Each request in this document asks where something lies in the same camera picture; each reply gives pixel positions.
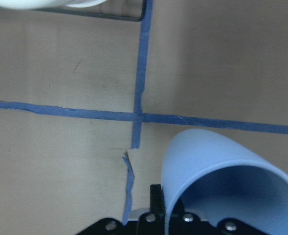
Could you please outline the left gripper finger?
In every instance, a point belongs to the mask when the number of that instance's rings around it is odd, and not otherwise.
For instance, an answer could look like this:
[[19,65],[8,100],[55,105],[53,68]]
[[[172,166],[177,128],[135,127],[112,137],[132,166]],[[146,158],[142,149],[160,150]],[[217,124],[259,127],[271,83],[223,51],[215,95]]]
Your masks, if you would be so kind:
[[153,184],[150,185],[150,211],[149,214],[152,216],[154,221],[159,219],[164,222],[165,218],[165,203],[164,195],[161,185]]

